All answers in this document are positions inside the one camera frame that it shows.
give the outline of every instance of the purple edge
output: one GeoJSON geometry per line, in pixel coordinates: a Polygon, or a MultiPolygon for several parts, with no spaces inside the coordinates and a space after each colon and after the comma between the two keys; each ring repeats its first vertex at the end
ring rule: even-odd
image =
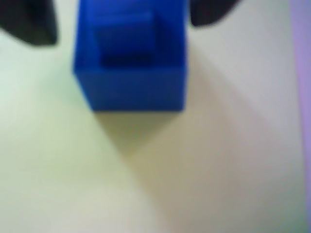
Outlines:
{"type": "Polygon", "coordinates": [[[309,232],[311,230],[311,0],[290,0],[300,114],[305,154],[309,232]]]}

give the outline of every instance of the white surface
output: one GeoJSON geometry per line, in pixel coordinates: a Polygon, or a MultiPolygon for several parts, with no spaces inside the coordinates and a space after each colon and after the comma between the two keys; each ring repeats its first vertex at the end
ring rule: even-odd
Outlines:
{"type": "Polygon", "coordinates": [[[57,48],[0,36],[1,233],[307,232],[289,7],[189,32],[183,114],[93,115],[57,48]]]}

